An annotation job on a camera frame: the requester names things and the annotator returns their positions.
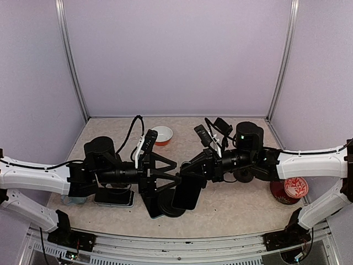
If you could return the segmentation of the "black teal phone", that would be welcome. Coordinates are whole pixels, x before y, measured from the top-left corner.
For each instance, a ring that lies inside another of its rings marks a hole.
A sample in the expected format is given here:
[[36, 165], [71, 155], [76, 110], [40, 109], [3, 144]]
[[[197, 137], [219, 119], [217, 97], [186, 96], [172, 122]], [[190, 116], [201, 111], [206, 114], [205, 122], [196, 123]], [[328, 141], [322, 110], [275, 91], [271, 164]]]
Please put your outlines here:
[[184, 210], [194, 210], [202, 188], [205, 187], [204, 177], [180, 175], [181, 182], [175, 188], [172, 207]]

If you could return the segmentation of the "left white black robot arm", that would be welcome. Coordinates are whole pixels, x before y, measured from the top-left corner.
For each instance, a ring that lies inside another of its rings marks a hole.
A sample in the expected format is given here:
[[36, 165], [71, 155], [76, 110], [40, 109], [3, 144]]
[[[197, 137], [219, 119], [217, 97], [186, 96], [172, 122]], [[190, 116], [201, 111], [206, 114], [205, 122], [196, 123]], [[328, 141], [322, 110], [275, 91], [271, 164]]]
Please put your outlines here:
[[69, 217], [60, 210], [51, 210], [22, 196], [17, 189], [41, 190], [75, 198], [96, 194], [107, 184], [137, 184], [139, 193], [148, 198], [158, 197], [181, 182], [169, 174], [176, 162], [152, 151], [153, 139], [141, 139], [143, 155], [134, 162], [124, 162], [115, 152], [113, 140], [96, 137], [84, 145], [84, 160], [72, 160], [60, 165], [45, 165], [16, 161], [1, 156], [1, 206], [30, 219], [46, 232], [55, 232], [63, 244], [77, 241]]

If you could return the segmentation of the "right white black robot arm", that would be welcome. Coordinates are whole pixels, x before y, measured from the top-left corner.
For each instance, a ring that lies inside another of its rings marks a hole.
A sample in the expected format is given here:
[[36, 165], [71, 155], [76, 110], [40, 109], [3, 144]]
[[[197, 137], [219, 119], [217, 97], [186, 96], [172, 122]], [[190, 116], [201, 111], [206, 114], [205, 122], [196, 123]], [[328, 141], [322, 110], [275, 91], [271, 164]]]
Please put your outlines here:
[[193, 210], [207, 181], [222, 182], [225, 173], [236, 180], [250, 182], [257, 178], [265, 182], [296, 177], [335, 177], [337, 183], [310, 205], [296, 210], [282, 233], [287, 245], [294, 245], [315, 224], [352, 203], [352, 140], [344, 146], [317, 151], [284, 151], [264, 146], [264, 131], [249, 121], [236, 126], [234, 148], [217, 153], [206, 129], [195, 127], [204, 146], [202, 153], [185, 162], [179, 175], [172, 205]]

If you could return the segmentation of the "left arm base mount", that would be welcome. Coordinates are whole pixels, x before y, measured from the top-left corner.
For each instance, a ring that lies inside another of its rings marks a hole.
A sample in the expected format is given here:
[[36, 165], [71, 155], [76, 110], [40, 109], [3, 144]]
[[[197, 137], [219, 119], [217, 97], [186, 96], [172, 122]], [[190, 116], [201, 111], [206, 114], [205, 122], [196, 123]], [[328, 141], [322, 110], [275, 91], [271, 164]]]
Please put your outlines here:
[[53, 232], [49, 232], [47, 237], [48, 242], [74, 248], [78, 251], [92, 252], [96, 241], [96, 235], [73, 230], [66, 213], [61, 210], [56, 210], [55, 213], [58, 217], [57, 228]]

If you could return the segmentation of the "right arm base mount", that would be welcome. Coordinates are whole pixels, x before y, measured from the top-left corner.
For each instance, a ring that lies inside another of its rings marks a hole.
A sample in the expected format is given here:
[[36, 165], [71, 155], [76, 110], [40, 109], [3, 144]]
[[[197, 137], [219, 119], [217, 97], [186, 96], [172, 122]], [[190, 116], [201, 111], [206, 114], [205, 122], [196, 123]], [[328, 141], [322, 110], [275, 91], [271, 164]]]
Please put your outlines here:
[[295, 210], [287, 226], [280, 231], [270, 232], [263, 235], [267, 251], [279, 250], [295, 245], [309, 242], [312, 238], [308, 229], [298, 224], [299, 212], [302, 208]]

